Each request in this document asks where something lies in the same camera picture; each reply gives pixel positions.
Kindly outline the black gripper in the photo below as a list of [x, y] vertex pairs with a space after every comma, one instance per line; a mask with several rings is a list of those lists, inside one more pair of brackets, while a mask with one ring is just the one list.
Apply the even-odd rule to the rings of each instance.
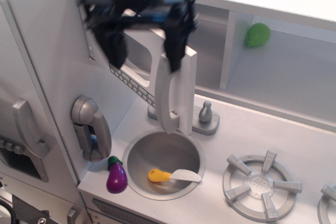
[[197, 28], [195, 0], [79, 0], [85, 21], [109, 63], [120, 69], [128, 55], [125, 29], [160, 28], [170, 71], [181, 67], [188, 37]]

